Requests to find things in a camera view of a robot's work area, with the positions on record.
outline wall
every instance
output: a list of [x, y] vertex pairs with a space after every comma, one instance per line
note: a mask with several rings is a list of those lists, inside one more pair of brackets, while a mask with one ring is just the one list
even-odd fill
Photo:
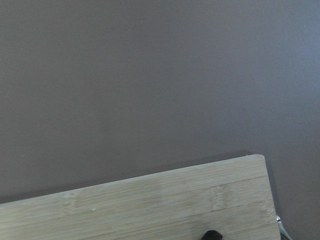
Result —
[[320, 225], [318, 1], [2, 1], [0, 198], [263, 154]]

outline wood grain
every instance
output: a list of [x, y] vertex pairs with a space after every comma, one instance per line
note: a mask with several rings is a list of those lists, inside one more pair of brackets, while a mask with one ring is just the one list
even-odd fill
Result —
[[280, 239], [261, 155], [4, 203], [0, 216], [0, 240]]

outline bamboo cutting board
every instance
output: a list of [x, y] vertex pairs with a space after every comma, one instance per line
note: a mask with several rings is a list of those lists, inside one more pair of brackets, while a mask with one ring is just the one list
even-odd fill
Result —
[[0, 204], [0, 240], [279, 240], [265, 159], [250, 155]]

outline wooden board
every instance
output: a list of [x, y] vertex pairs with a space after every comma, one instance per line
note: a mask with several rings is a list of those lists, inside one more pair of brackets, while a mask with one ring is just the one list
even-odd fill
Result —
[[279, 240], [265, 159], [250, 155], [0, 204], [0, 240]]

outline black object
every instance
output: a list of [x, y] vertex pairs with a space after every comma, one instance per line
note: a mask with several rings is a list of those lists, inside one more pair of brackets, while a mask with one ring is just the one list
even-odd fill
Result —
[[201, 240], [221, 240], [223, 236], [216, 230], [207, 231]]

